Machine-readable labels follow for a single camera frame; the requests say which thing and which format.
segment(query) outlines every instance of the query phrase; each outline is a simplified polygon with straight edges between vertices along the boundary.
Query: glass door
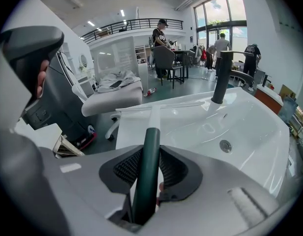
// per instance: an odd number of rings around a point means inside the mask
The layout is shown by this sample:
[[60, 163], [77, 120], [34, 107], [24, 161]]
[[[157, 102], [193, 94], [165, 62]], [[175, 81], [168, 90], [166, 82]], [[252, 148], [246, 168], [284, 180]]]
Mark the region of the glass door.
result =
[[198, 33], [197, 39], [198, 39], [198, 44], [199, 44], [199, 45], [200, 45], [200, 44], [203, 44], [204, 47], [207, 46], [207, 35], [206, 35], [206, 31], [205, 31], [205, 30], [200, 31], [200, 32]]
[[216, 29], [214, 29], [214, 30], [209, 30], [209, 31], [208, 31], [208, 43], [207, 43], [207, 48], [208, 48], [209, 46], [214, 45], [217, 39], [219, 39], [219, 38], [218, 38], [217, 30], [216, 30]]
[[[218, 30], [213, 29], [208, 31], [208, 39], [207, 39], [207, 48], [215, 44], [215, 42], [219, 39]], [[216, 53], [213, 55], [212, 66], [216, 67], [217, 56]]]
[[230, 28], [219, 28], [218, 32], [219, 32], [219, 36], [220, 36], [221, 33], [224, 33], [225, 34], [225, 39], [230, 41], [230, 43], [231, 43]]

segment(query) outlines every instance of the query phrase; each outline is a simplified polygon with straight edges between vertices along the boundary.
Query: man in black t-shirt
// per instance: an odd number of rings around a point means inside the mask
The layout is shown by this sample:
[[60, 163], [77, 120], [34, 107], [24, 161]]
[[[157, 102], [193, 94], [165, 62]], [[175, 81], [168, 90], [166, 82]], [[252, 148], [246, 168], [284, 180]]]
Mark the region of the man in black t-shirt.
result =
[[[257, 47], [257, 44], [252, 44], [246, 47], [245, 53], [252, 53], [253, 56], [245, 56], [245, 63], [244, 63], [244, 73], [249, 73], [250, 76], [254, 78], [255, 70], [256, 70], [256, 62], [258, 63], [261, 60], [261, 55], [260, 51]], [[253, 84], [249, 85], [248, 90], [249, 91], [254, 91], [253, 90]]]
[[[158, 22], [158, 27], [155, 28], [152, 32], [152, 40], [154, 42], [154, 46], [161, 46], [164, 45], [166, 46], [166, 40], [165, 40], [165, 34], [162, 32], [162, 30], [167, 27], [167, 23], [164, 19], [160, 19]], [[160, 70], [157, 68], [157, 63], [156, 63], [156, 72], [157, 72], [157, 77], [160, 79]]]

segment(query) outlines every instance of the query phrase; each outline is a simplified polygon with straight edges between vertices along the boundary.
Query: cloth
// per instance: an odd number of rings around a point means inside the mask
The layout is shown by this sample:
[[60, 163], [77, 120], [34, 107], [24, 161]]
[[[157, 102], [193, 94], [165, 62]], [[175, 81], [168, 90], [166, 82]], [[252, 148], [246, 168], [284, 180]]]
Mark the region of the cloth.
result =
[[158, 37], [161, 42], [165, 44], [165, 34], [162, 32], [162, 30], [159, 30], [158, 28], [155, 28], [152, 32], [152, 40], [155, 43], [155, 47], [161, 46], [158, 42], [156, 42], [156, 37]]
[[246, 56], [245, 57], [245, 63], [246, 62], [253, 62], [255, 63], [256, 65], [256, 59], [257, 59], [257, 55], [260, 55], [260, 51], [258, 49], [257, 46], [254, 46], [254, 45], [249, 45], [245, 48], [245, 51], [246, 53], [252, 53], [254, 56]]
[[254, 78], [255, 71], [256, 71], [256, 62], [254, 62], [253, 60], [248, 61], [248, 62], [245, 61], [243, 72], [246, 74], [248, 73], [250, 76], [252, 76]]
[[217, 61], [216, 61], [216, 76], [219, 75], [220, 63], [221, 63], [221, 58], [217, 58]]
[[156, 73], [157, 73], [157, 77], [158, 77], [159, 79], [161, 79], [161, 75], [162, 75], [162, 77], [163, 77], [164, 75], [167, 75], [167, 71], [164, 70], [164, 69], [162, 69], [162, 71], [161, 71], [161, 69], [159, 69], [159, 68], [157, 67], [157, 65], [156, 65]]
[[216, 52], [216, 47], [214, 45], [210, 46], [207, 48], [207, 52], [210, 54], [215, 54]]
[[203, 51], [203, 46], [197, 46], [196, 52], [195, 52], [195, 58], [197, 58], [197, 60], [199, 61], [201, 55], [202, 55], [202, 51]]
[[217, 49], [217, 58], [221, 58], [221, 51], [227, 51], [228, 48], [231, 51], [231, 44], [225, 38], [218, 39], [214, 46]]
[[200, 57], [200, 60], [203, 61], [203, 60], [206, 60], [206, 59], [207, 59], [206, 51], [203, 50], [202, 55]]
[[[121, 84], [116, 88], [111, 88], [111, 86], [117, 81], [122, 81]], [[139, 77], [136, 77], [134, 73], [130, 70], [116, 70], [105, 77], [103, 77], [96, 88], [96, 92], [112, 92], [120, 90], [122, 87], [127, 86], [131, 83], [140, 81]]]
[[153, 65], [155, 63], [155, 58], [153, 57], [153, 52], [150, 53], [149, 65]]
[[209, 52], [207, 52], [206, 67], [208, 69], [212, 68], [212, 54], [210, 54]]

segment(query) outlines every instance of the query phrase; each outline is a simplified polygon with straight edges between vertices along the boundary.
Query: green handle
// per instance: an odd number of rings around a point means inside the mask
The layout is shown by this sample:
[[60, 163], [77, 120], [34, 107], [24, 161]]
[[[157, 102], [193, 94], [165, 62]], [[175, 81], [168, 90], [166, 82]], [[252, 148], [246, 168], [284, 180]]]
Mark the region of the green handle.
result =
[[160, 130], [151, 127], [146, 131], [133, 203], [134, 222], [139, 225], [146, 223], [155, 212], [159, 158]]

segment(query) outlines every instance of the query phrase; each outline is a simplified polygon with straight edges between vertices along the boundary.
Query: window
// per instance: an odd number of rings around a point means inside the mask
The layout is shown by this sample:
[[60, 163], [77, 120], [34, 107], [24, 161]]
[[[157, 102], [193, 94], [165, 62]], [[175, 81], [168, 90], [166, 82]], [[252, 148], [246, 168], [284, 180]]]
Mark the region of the window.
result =
[[228, 0], [232, 20], [246, 20], [243, 0]]
[[[198, 44], [213, 45], [219, 34], [225, 33], [233, 51], [244, 51], [248, 31], [243, 0], [209, 0], [194, 8]], [[244, 61], [234, 54], [234, 61]]]
[[203, 5], [196, 8], [196, 15], [197, 15], [197, 27], [205, 26], [206, 21], [205, 21], [205, 13], [204, 13]]
[[230, 21], [226, 0], [211, 0], [205, 3], [207, 24]]
[[203, 44], [205, 47], [207, 46], [207, 34], [205, 30], [198, 33], [198, 44]]
[[216, 30], [210, 30], [209, 31], [209, 46], [214, 45], [216, 40], [217, 40], [217, 31]]
[[[247, 27], [233, 27], [232, 37], [232, 50], [237, 52], [243, 52], [248, 45], [248, 29]], [[245, 61], [243, 54], [235, 53], [233, 55], [233, 61], [239, 60]]]

